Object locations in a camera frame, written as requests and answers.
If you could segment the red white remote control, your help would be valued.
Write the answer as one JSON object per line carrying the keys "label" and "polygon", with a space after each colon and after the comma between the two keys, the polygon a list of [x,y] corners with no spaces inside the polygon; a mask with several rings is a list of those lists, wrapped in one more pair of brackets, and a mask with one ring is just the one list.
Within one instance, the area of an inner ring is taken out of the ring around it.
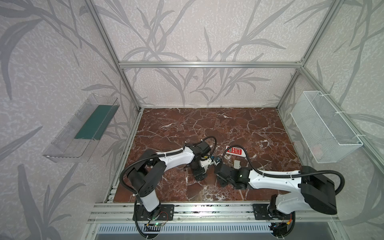
{"label": "red white remote control", "polygon": [[246,157],[245,151],[243,149],[239,148],[239,147],[229,148],[227,150],[226,154],[237,156],[237,157],[242,157],[242,158]]}

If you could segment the white battery cover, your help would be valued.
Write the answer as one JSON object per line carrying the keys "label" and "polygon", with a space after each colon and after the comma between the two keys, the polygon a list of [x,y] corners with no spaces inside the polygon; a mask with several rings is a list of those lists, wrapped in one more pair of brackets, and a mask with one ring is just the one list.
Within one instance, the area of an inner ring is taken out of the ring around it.
{"label": "white battery cover", "polygon": [[234,160],[234,169],[239,170],[241,168],[241,161],[239,160]]}

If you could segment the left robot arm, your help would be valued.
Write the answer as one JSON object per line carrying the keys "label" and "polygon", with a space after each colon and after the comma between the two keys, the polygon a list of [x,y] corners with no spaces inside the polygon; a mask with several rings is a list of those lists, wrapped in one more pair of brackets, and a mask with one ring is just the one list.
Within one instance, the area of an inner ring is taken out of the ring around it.
{"label": "left robot arm", "polygon": [[213,164],[213,153],[217,142],[211,147],[205,138],[197,143],[184,143],[177,150],[169,152],[145,151],[138,161],[125,167],[119,176],[120,184],[133,193],[136,202],[150,215],[160,212],[160,201],[156,187],[163,174],[175,167],[189,167],[196,181],[202,181],[207,176],[207,169]]}

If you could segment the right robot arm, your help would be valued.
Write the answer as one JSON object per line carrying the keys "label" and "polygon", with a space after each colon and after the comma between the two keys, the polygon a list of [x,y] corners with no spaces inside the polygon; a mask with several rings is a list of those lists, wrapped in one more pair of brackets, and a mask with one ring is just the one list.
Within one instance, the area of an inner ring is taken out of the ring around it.
{"label": "right robot arm", "polygon": [[252,168],[237,170],[219,163],[215,167],[215,174],[222,187],[231,184],[236,190],[284,191],[284,195],[271,197],[268,209],[271,216],[307,210],[336,215],[336,195],[345,186],[345,178],[341,173],[333,170],[317,171],[310,166],[303,166],[299,171],[273,172]]}

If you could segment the green mat in shelf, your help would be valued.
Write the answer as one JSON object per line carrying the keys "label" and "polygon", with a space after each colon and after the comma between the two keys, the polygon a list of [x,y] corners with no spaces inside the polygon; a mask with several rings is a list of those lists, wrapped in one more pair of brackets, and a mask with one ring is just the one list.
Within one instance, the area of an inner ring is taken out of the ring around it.
{"label": "green mat in shelf", "polygon": [[100,141],[116,114],[117,105],[99,105],[76,134],[75,139]]}

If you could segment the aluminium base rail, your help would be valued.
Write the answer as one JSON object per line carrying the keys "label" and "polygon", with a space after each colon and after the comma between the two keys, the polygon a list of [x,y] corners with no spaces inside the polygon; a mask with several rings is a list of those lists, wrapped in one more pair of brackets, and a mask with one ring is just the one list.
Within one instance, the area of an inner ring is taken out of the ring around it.
{"label": "aluminium base rail", "polygon": [[[257,214],[253,205],[266,202],[173,202],[174,210],[165,215],[170,223],[250,223],[272,222],[267,215]],[[95,204],[88,224],[133,223],[133,203]]]}

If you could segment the aluminium frame crossbar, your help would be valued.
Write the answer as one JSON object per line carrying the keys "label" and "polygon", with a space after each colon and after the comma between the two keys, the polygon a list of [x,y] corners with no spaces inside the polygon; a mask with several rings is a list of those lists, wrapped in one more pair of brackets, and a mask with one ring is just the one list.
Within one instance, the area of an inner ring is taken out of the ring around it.
{"label": "aluminium frame crossbar", "polygon": [[301,62],[120,62],[128,68],[288,68],[297,69]]}

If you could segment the clear plastic wall shelf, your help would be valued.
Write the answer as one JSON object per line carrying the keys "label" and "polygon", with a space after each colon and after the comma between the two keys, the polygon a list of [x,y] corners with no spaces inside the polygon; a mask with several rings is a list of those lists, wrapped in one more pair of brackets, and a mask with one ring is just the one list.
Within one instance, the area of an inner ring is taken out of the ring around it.
{"label": "clear plastic wall shelf", "polygon": [[54,163],[86,163],[120,107],[117,97],[90,94],[43,156]]}

